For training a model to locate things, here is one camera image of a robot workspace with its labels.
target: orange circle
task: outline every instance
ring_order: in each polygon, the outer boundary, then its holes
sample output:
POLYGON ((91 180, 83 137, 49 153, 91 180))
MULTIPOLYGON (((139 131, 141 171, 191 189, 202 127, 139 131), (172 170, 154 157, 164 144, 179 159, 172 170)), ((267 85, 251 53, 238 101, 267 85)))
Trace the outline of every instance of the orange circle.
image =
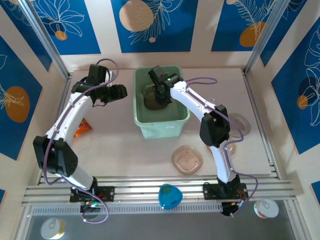
POLYGON ((266 23, 263 21, 257 22, 254 25, 247 27, 240 36, 240 44, 243 47, 249 48, 256 45, 258 37, 262 33, 266 23))
POLYGON ((156 41, 156 39, 153 36, 149 38, 150 43, 154 43, 155 41, 156 41))
POLYGON ((20 86, 12 86, 6 91, 4 98, 8 101, 5 104, 8 117, 16 123, 23 123, 30 111, 30 100, 26 90, 20 86))
POLYGON ((228 5, 235 4, 236 2, 237 2, 237 0, 226 0, 226 4, 228 4, 228 5))
POLYGON ((68 38, 67 34, 64 31, 60 31, 60 30, 56 31, 54 35, 60 41, 67 40, 68 38))
POLYGON ((305 95, 301 95, 298 97, 296 104, 301 110, 303 110, 308 106, 308 98, 305 95))
POLYGON ((123 27, 131 32, 140 32, 148 29, 154 22, 151 8, 141 0, 127 1, 119 12, 123 27))

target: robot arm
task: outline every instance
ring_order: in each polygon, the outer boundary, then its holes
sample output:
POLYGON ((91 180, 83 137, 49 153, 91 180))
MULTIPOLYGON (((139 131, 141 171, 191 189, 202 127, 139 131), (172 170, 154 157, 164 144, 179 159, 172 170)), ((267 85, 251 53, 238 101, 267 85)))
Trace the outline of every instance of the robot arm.
MULTIPOLYGON (((204 183, 205 200, 248 198, 247 187, 240 182, 239 175, 233 170, 231 161, 223 154, 223 145, 229 139, 230 124, 227 121, 227 109, 223 105, 216 106, 206 101, 188 87, 187 83, 177 74, 167 75, 157 66, 148 73, 154 86, 153 93, 158 104, 171 103, 171 98, 185 105, 200 120, 200 138, 210 146, 217 168, 218 184, 204 183)), ((223 203, 222 214, 230 216, 239 206, 235 203, 223 203)))
MULTIPOLYGON (((202 102, 199 102, 197 99, 194 99, 191 95, 189 95, 187 91, 191 92, 193 96, 196 96, 198 99, 206 103, 212 109, 215 109, 217 106, 203 99, 191 88, 187 89, 187 83, 185 81, 179 81, 176 84, 174 84, 174 87, 170 89, 171 97, 179 101, 183 105, 185 105, 199 119, 199 121, 202 122, 203 117, 205 115, 210 115, 212 111, 209 108, 207 108, 205 105, 203 105, 202 102)), ((224 145, 220 144, 220 146, 217 146, 217 147, 216 146, 212 145, 210 146, 210 149, 215 160, 215 164, 217 168, 217 177, 223 183, 231 182, 236 177, 236 174, 231 172, 230 169, 228 168, 228 164, 223 153, 224 145)))
POLYGON ((79 81, 72 87, 67 106, 53 127, 45 136, 36 136, 33 140, 39 168, 43 169, 45 152, 54 136, 47 158, 47 172, 58 177, 64 177, 72 184, 92 193, 97 191, 97 180, 78 166, 78 157, 70 146, 80 122, 96 100, 101 100, 101 102, 107 104, 123 99, 128 95, 123 85, 112 85, 99 87, 80 97, 86 90, 102 84, 106 79, 106 72, 106 67, 91 65, 86 81, 79 81))

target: white tabletop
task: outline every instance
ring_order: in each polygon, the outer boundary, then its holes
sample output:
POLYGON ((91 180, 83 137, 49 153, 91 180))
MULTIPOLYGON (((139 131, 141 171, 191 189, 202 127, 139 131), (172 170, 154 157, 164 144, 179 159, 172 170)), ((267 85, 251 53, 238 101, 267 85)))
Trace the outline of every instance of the white tabletop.
MULTIPOLYGON (((121 70, 114 84, 124 84, 128 96, 93 107, 85 116, 93 130, 74 139, 72 149, 79 164, 93 176, 178 176, 172 164, 172 153, 182 145, 195 147, 203 157, 195 175, 216 175, 213 156, 199 137, 200 122, 192 115, 180 137, 144 139, 133 116, 133 73, 121 70)), ((73 73, 71 86, 88 75, 86 70, 73 73)), ((260 137, 254 112, 239 68, 183 69, 184 79, 215 77, 215 85, 193 85, 192 88, 209 101, 215 99, 228 113, 240 113, 251 124, 251 132, 237 143, 232 161, 238 172, 271 174, 268 158, 260 137)))

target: transparent plastic container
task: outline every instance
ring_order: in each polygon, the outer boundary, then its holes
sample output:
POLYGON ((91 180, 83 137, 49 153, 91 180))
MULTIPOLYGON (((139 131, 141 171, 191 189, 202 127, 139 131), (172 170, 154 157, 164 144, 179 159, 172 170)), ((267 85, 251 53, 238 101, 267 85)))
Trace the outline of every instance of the transparent plastic container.
MULTIPOLYGON (((153 84, 148 76, 152 68, 139 67, 133 73, 134 122, 140 127, 145 139, 178 137, 184 124, 190 119, 190 110, 174 99, 164 109, 150 110, 145 106, 143 93, 146 94, 146 90, 153 84)), ((168 75, 178 74, 183 77, 178 66, 168 65, 162 68, 168 75)))
POLYGON ((175 150, 171 159, 174 167, 184 175, 194 174, 204 163, 201 153, 189 145, 183 145, 175 150))

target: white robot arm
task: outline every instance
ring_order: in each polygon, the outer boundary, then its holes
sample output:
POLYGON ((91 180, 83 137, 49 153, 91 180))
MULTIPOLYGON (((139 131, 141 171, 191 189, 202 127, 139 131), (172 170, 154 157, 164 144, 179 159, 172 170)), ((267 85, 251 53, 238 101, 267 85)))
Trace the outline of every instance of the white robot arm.
MULTIPOLYGON (((201 122, 204 115, 209 114, 211 110, 202 102, 199 102, 197 99, 193 98, 190 94, 188 94, 188 92, 190 92, 193 96, 196 96, 212 109, 216 108, 216 105, 203 99, 191 88, 187 89, 187 83, 185 81, 179 81, 174 84, 174 87, 170 89, 171 97, 185 105, 201 122)), ((230 171, 228 167, 227 160, 225 159, 225 155, 223 153, 223 146, 224 144, 221 144, 219 147, 210 146, 210 149, 215 160, 217 177, 222 182, 228 183, 236 177, 236 174, 230 171)))
POLYGON ((88 76, 72 87, 70 99, 52 128, 45 136, 36 136, 33 140, 33 147, 40 169, 58 177, 63 177, 73 185, 92 193, 95 192, 95 194, 98 189, 97 180, 78 165, 78 157, 70 146, 80 122, 96 100, 107 104, 123 99, 128 95, 125 86, 108 86, 104 83, 107 70, 106 67, 92 64, 88 76), (99 87, 83 94, 96 86, 99 87), (50 142, 52 143, 46 159, 47 164, 44 166, 45 152, 50 142))

